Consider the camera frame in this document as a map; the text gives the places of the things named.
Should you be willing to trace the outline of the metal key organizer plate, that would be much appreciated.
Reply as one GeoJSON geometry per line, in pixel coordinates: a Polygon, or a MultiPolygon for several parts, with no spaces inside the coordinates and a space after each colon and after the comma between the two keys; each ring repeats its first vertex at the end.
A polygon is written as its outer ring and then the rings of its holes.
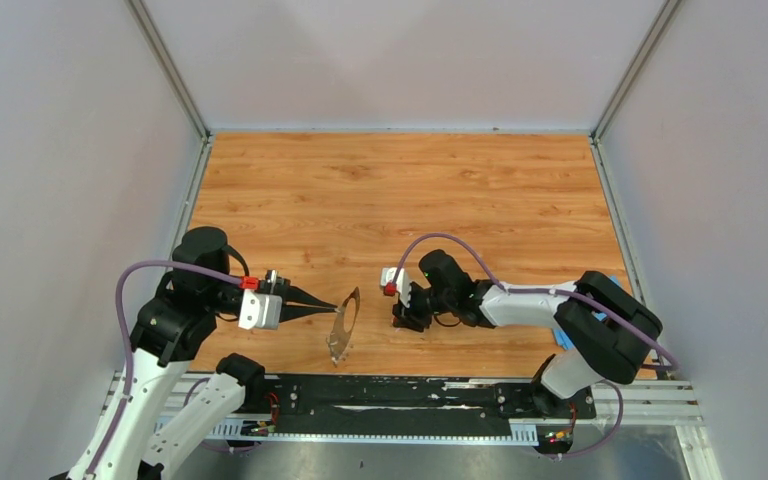
{"type": "Polygon", "coordinates": [[[329,357],[334,366],[347,354],[360,310],[360,299],[360,289],[355,287],[336,309],[335,320],[326,338],[329,357]]]}

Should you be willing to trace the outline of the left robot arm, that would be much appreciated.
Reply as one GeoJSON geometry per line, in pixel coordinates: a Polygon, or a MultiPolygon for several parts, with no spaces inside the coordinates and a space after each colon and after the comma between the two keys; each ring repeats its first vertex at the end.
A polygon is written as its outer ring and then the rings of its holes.
{"type": "Polygon", "coordinates": [[[196,227],[170,259],[140,261],[121,274],[115,303],[125,353],[122,375],[84,453],[61,478],[169,479],[230,413],[264,407],[268,424],[276,424],[280,400],[265,384],[264,366],[232,353],[163,428],[155,427],[219,317],[245,329],[274,330],[340,310],[274,271],[256,278],[245,269],[234,276],[233,261],[246,263],[222,229],[196,227]]]}

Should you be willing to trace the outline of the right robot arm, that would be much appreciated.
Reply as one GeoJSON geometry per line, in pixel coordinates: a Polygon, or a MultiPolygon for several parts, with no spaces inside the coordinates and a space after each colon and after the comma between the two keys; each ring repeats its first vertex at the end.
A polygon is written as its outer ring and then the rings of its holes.
{"type": "Polygon", "coordinates": [[[469,327],[535,326],[559,329],[572,346],[538,368],[526,403],[543,417],[556,417],[571,398],[607,380],[628,385],[643,368],[663,331],[661,320],[606,275],[587,271],[554,285],[516,285],[473,279],[441,249],[426,254],[419,268],[427,287],[399,267],[385,267],[379,284],[397,301],[396,328],[423,332],[439,315],[469,327]]]}

